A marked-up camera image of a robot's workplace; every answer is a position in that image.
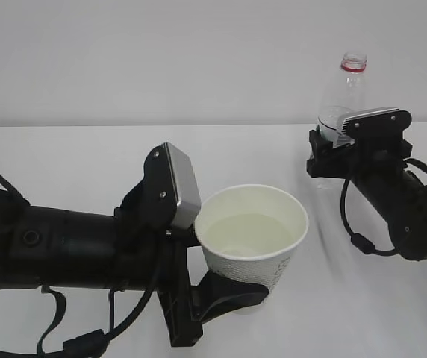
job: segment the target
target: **water in cup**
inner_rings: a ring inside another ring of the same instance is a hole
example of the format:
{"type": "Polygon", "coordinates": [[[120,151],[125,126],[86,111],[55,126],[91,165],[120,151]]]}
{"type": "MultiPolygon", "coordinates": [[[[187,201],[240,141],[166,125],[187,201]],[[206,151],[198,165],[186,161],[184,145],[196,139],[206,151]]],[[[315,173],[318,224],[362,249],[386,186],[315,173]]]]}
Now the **water in cup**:
{"type": "Polygon", "coordinates": [[[241,214],[214,222],[204,242],[222,254],[255,257],[291,245],[292,233],[278,220],[262,214],[241,214]]]}

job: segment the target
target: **white paper cup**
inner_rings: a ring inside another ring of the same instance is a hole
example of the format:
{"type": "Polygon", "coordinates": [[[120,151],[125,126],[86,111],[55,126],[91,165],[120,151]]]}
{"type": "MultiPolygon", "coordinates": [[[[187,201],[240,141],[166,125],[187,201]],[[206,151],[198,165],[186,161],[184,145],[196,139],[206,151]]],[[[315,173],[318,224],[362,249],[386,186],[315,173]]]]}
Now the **white paper cup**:
{"type": "Polygon", "coordinates": [[[194,228],[211,271],[272,291],[305,238],[308,214],[280,189],[240,185],[211,196],[194,228]]]}

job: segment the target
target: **white wall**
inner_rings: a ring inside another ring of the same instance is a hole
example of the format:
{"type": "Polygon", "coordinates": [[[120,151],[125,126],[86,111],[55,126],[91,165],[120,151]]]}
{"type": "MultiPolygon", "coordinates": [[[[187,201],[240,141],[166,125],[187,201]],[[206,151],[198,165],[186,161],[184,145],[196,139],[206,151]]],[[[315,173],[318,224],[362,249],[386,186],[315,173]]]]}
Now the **white wall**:
{"type": "Polygon", "coordinates": [[[312,122],[349,49],[427,120],[426,0],[0,1],[0,125],[312,122]]]}

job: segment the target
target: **robotic arm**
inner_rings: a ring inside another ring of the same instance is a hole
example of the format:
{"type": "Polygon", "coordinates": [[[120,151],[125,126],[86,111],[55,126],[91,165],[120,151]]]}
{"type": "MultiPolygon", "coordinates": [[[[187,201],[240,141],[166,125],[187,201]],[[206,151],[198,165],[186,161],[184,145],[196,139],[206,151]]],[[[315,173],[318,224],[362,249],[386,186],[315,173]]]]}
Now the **robotic arm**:
{"type": "Polygon", "coordinates": [[[0,289],[33,289],[53,294],[57,312],[42,335],[37,354],[0,351],[0,358],[100,357],[141,313],[157,291],[171,345],[192,346],[202,324],[241,307],[259,304],[268,289],[211,271],[190,284],[187,248],[199,245],[192,223],[200,197],[190,159],[174,145],[154,148],[144,177],[123,199],[114,216],[31,206],[1,175],[0,289]],[[64,342],[45,353],[43,339],[62,320],[66,299],[51,286],[110,289],[110,330],[64,342]],[[113,326],[113,296],[125,289],[145,290],[132,313],[113,326]]]}
{"type": "Polygon", "coordinates": [[[347,114],[339,122],[342,134],[355,143],[333,148],[318,130],[310,131],[307,172],[313,178],[345,179],[340,214],[352,244],[365,254],[427,259],[427,185],[406,170],[412,165],[427,173],[427,165],[410,158],[412,145],[402,136],[411,124],[411,114],[397,108],[379,108],[347,114]],[[345,201],[350,181],[386,221],[393,249],[377,249],[349,226],[345,201]]]}

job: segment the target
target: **clear plastic bottle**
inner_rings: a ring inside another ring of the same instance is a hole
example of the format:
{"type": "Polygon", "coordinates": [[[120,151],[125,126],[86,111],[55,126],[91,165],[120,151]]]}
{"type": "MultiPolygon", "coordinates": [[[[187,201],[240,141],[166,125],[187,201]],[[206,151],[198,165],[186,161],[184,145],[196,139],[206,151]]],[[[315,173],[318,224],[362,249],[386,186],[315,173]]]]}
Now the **clear plastic bottle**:
{"type": "Polygon", "coordinates": [[[318,113],[318,125],[322,137],[333,142],[333,147],[352,141],[341,134],[342,123],[338,123],[338,118],[343,114],[366,109],[366,62],[365,54],[346,52],[340,68],[325,89],[318,113]]]}

